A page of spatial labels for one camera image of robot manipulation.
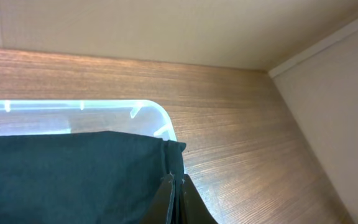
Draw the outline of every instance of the wooden floor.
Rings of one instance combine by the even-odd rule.
[[[0,50],[0,99],[148,99],[219,223],[352,223],[266,73]]]

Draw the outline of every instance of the brown floor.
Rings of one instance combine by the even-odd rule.
[[[219,223],[352,223],[264,72],[0,50],[0,99],[149,99]]]

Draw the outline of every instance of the black fabric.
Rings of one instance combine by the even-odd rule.
[[[100,132],[0,137],[0,223],[138,223],[186,144]]]

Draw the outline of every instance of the dark blue garment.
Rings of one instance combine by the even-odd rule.
[[[111,131],[1,136],[0,223],[138,223],[165,175],[179,195],[185,147]]]

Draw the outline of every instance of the dark cloth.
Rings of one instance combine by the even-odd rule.
[[[100,132],[0,136],[0,223],[138,223],[186,144]]]

